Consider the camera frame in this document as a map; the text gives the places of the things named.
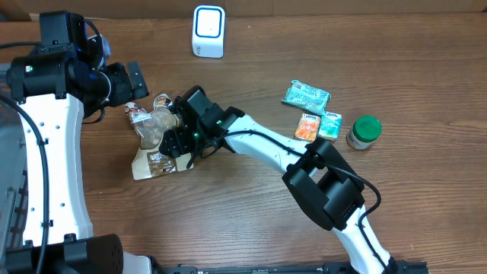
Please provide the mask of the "brown white snack bag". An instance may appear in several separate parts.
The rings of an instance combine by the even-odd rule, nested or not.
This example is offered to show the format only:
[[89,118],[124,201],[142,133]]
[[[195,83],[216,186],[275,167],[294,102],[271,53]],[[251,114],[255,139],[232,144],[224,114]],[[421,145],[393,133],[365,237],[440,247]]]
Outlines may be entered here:
[[141,139],[137,154],[132,161],[132,175],[135,180],[161,177],[193,168],[193,165],[187,167],[192,156],[190,153],[172,158],[159,151],[164,133],[176,129],[181,124],[180,118],[170,111],[172,105],[173,101],[166,94],[156,96],[151,112],[134,102],[125,105],[125,113]]

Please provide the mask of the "teal tissue pack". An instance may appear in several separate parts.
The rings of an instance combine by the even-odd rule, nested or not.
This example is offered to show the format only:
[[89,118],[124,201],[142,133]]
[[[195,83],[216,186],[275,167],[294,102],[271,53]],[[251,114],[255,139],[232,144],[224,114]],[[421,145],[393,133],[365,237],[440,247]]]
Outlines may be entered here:
[[332,95],[328,91],[315,88],[295,79],[291,81],[291,87],[288,88],[282,98],[282,103],[322,116],[331,98]]

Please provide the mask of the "small teal white box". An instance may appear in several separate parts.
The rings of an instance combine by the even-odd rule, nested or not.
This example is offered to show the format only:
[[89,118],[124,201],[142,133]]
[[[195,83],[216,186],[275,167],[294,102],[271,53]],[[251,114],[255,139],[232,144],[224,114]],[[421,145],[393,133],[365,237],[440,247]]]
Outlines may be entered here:
[[320,126],[317,136],[330,141],[335,141],[339,137],[342,125],[342,115],[326,111],[320,117]]

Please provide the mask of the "green lid jar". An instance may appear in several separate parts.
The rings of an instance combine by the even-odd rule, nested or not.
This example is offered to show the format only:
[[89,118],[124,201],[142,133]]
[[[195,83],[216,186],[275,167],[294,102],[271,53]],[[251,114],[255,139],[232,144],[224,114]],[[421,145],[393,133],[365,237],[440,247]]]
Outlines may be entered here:
[[369,148],[381,135],[382,125],[375,116],[361,116],[346,135],[347,143],[357,150]]

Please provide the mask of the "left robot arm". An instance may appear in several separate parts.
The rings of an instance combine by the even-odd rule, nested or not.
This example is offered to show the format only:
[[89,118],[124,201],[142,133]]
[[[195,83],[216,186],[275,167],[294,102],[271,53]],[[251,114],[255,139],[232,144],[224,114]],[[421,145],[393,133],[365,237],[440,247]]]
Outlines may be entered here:
[[5,255],[9,273],[151,273],[148,256],[125,252],[115,234],[95,236],[84,200],[85,118],[148,95],[137,62],[108,64],[94,24],[68,11],[40,15],[33,55],[12,60],[5,103],[22,122],[28,203],[24,245]]

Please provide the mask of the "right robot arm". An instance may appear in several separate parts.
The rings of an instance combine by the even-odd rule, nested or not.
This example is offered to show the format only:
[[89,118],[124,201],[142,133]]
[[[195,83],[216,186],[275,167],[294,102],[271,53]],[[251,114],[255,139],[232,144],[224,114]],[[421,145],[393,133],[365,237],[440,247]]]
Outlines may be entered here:
[[332,231],[358,273],[395,273],[395,259],[384,249],[368,222],[381,202],[367,208],[362,192],[377,188],[353,171],[333,144],[278,134],[235,107],[222,109],[196,85],[169,107],[177,127],[163,134],[161,154],[188,154],[186,165],[208,158],[221,148],[255,158],[282,174],[282,181],[302,212],[321,228]]

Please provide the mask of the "white barcode scanner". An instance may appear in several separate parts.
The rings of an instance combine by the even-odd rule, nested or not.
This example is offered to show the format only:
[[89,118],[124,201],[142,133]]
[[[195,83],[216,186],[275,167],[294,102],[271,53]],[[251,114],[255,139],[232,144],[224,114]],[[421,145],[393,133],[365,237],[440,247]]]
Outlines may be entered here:
[[220,59],[224,55],[225,11],[199,5],[193,12],[192,47],[195,56]]

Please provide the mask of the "grey plastic mesh basket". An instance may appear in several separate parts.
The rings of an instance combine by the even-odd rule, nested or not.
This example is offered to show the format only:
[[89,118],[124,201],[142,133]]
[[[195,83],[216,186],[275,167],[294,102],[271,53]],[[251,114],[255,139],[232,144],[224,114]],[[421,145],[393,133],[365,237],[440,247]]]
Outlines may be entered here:
[[1,103],[1,255],[23,246],[27,219],[27,159],[18,112]]

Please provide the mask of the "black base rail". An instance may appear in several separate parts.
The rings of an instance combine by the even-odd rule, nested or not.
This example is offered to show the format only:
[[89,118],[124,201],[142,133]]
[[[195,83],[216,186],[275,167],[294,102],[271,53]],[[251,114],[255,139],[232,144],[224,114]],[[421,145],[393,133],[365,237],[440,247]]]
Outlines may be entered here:
[[320,266],[252,266],[236,268],[196,268],[194,266],[158,266],[159,274],[352,274],[356,271],[350,263],[324,263]]

